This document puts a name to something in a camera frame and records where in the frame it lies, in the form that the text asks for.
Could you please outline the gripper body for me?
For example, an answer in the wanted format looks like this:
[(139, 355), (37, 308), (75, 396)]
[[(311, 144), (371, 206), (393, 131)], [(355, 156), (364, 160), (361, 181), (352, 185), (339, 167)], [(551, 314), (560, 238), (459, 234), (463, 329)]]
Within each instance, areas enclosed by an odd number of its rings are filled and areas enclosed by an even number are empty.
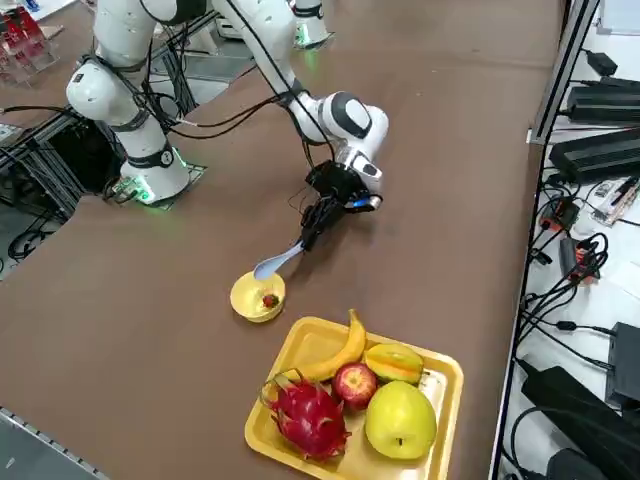
[(332, 160), (314, 166), (305, 181), (322, 198), (333, 198), (341, 204), (370, 196), (364, 182), (353, 169)]

